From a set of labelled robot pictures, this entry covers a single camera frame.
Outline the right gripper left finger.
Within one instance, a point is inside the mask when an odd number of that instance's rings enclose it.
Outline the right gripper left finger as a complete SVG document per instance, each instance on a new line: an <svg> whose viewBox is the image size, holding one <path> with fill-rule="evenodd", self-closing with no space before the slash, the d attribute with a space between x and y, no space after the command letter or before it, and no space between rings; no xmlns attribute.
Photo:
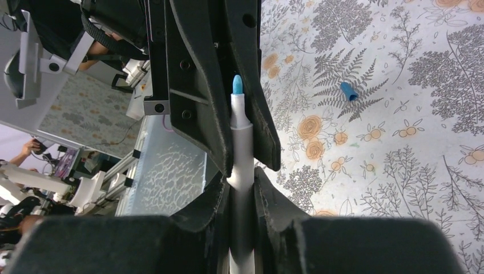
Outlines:
<svg viewBox="0 0 484 274"><path fill-rule="evenodd" d="M8 273L227 273L229 185L216 174L171 216L47 217Z"/></svg>

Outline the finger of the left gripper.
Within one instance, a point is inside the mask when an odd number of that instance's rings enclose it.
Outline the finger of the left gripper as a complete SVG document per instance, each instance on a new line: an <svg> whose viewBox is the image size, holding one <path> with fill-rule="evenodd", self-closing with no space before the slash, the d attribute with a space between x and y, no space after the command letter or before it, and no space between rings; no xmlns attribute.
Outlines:
<svg viewBox="0 0 484 274"><path fill-rule="evenodd" d="M281 144L260 81L260 1L225 1L229 48L243 80L245 110L253 124L254 157L273 171L281 168Z"/></svg>
<svg viewBox="0 0 484 274"><path fill-rule="evenodd" d="M171 124L229 177L233 141L209 1L168 1L165 9Z"/></svg>

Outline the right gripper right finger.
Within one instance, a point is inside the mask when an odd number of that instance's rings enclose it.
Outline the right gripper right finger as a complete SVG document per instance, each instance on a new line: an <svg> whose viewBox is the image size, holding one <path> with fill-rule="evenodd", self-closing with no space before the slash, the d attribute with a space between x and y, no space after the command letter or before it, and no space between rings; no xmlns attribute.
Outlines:
<svg viewBox="0 0 484 274"><path fill-rule="evenodd" d="M430 221L311 216L260 167L253 194L256 273L462 273L450 243Z"/></svg>

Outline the white pen blue tip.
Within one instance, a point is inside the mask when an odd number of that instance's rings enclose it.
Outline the white pen blue tip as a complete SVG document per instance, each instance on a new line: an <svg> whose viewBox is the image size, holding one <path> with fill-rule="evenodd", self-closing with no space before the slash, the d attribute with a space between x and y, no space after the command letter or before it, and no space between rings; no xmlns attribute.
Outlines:
<svg viewBox="0 0 484 274"><path fill-rule="evenodd" d="M232 82L230 127L233 139L233 167L227 182L231 186L230 273L255 273L252 223L254 183L253 124L245 113L245 94L240 75Z"/></svg>

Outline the operator hand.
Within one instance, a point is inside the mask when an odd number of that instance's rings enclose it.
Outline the operator hand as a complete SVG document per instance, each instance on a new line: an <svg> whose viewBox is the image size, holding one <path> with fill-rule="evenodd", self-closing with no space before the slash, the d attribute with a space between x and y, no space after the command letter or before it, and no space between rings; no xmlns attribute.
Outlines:
<svg viewBox="0 0 484 274"><path fill-rule="evenodd" d="M29 156L34 152L41 151L41 144L34 138L25 143L21 150L22 156Z"/></svg>

